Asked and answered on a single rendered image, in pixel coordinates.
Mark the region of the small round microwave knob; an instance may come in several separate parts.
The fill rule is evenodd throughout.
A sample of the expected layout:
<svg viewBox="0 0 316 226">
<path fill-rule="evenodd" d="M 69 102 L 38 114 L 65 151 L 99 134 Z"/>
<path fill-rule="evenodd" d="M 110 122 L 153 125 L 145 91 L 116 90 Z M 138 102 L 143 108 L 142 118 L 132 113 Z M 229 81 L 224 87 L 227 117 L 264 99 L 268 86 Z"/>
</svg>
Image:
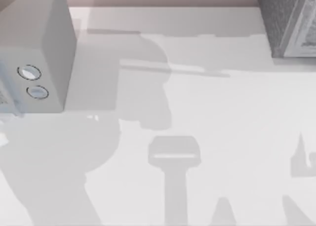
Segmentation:
<svg viewBox="0 0 316 226">
<path fill-rule="evenodd" d="M 26 92 L 34 99 L 46 99 L 49 96 L 49 91 L 42 86 L 28 87 Z"/>
</svg>

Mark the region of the large round microwave knob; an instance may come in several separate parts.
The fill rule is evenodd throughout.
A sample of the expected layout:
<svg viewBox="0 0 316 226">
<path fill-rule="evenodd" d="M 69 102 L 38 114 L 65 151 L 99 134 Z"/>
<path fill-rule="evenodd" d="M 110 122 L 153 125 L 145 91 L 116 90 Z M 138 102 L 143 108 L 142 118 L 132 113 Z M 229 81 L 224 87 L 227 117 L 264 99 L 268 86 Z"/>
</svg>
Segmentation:
<svg viewBox="0 0 316 226">
<path fill-rule="evenodd" d="M 29 81 L 38 80 L 41 77 L 40 69 L 38 69 L 36 66 L 29 64 L 18 67 L 17 73 L 20 77 Z"/>
</svg>

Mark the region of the pale microwave oven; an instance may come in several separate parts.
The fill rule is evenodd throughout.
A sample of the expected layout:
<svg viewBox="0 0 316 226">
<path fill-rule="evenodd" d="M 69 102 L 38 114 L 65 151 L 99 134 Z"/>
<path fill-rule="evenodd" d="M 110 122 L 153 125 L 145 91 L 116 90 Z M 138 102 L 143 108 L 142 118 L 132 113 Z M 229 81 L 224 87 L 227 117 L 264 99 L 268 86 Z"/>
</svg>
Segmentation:
<svg viewBox="0 0 316 226">
<path fill-rule="evenodd" d="M 67 0 L 0 0 L 0 113 L 60 113 L 64 110 L 77 39 Z M 36 66 L 38 80 L 17 68 Z M 42 86 L 46 99 L 26 88 Z"/>
</svg>

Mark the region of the grey cabinet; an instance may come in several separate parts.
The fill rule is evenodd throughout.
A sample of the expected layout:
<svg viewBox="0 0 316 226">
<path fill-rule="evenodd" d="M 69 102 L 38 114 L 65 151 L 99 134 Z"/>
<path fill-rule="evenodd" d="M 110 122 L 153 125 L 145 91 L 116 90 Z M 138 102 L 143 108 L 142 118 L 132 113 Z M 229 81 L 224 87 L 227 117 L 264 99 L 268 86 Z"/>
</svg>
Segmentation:
<svg viewBox="0 0 316 226">
<path fill-rule="evenodd" d="M 316 0 L 257 0 L 273 58 L 316 58 Z"/>
</svg>

